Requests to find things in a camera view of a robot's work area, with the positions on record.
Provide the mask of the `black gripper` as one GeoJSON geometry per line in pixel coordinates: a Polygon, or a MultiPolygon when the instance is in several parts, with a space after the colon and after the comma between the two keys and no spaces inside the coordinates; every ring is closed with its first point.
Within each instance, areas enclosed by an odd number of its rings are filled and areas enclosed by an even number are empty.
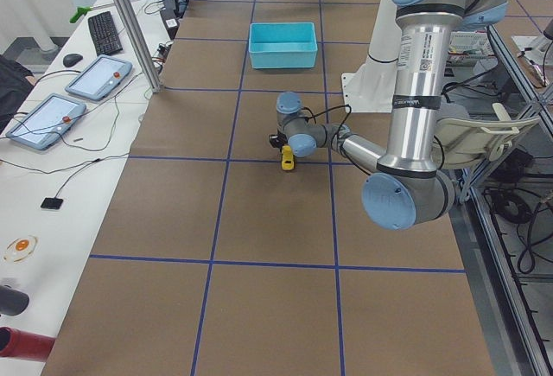
{"type": "Polygon", "coordinates": [[[288,143],[288,138],[282,132],[279,131],[277,134],[271,135],[272,147],[283,147],[287,143],[288,143]]]}

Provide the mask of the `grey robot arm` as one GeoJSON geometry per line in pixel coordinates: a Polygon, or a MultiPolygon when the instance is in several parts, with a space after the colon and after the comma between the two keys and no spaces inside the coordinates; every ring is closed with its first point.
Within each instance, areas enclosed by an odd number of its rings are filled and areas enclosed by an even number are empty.
{"type": "Polygon", "coordinates": [[[276,101],[274,146],[297,157],[319,148],[340,153],[369,172],[362,202],[379,226],[402,230],[443,216],[454,201],[452,182],[432,160],[435,124],[451,35],[499,22],[506,0],[381,0],[375,35],[391,28],[385,61],[368,60],[354,75],[360,83],[353,108],[391,115],[385,147],[345,124],[318,124],[294,92],[276,101]]]}

